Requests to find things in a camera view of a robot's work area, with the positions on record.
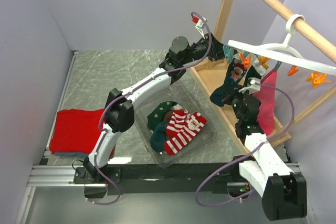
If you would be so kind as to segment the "brown sock grey cuff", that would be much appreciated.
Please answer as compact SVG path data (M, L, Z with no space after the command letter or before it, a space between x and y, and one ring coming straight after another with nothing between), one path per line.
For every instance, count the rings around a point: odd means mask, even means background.
M170 121L170 119L171 119L171 116L172 116L172 114L173 114L173 110L169 110L169 111L167 111L164 115L163 115L163 117L162 117L162 122L166 122L166 121Z

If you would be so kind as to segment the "teal santa sock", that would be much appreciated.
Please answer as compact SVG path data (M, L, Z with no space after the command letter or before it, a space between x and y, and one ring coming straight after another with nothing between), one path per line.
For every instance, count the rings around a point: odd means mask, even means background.
M223 107L223 94L226 93L229 89L237 88L239 82L245 76L246 72L247 68L241 61L240 54L238 54L238 57L234 57L228 66L224 83L213 91L210 96L210 101L219 107Z
M154 129L151 138L150 144L154 151L163 152L164 143L166 142L166 125L169 122L160 122Z

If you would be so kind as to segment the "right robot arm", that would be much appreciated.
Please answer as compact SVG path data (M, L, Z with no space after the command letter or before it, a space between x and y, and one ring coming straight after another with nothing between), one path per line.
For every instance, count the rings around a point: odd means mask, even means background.
M301 173L289 168L270 145L258 122L261 102L249 93L232 89L224 99L232 106L235 131L252 153L252 160L241 160L230 169L235 181L246 179L261 197L263 211L271 220L304 218L307 215L307 182Z

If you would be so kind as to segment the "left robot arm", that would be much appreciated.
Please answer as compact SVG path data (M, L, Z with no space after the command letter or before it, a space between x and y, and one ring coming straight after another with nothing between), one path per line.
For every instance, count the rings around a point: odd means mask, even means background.
M133 125L138 105L179 80L186 73L187 64L195 66L205 58L217 61L224 57L223 44L211 33L193 44L179 36L173 39L164 60L151 74L122 91L112 89L99 119L100 136L83 162L87 178L93 183L104 179L103 167L107 166L117 139Z

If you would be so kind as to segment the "red white striped sock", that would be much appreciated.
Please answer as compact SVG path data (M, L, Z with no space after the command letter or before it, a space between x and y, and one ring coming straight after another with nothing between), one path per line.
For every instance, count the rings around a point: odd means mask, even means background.
M167 135L170 137L177 136L190 116L191 114L184 110L174 110L169 123L166 125Z

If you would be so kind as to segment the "green dotted duck sock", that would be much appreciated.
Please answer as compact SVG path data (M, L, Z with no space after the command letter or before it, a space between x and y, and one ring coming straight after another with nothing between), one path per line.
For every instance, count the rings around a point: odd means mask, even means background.
M165 101L160 103L148 116L147 127L154 131L161 122L163 115L169 110L182 110L183 108L175 101Z

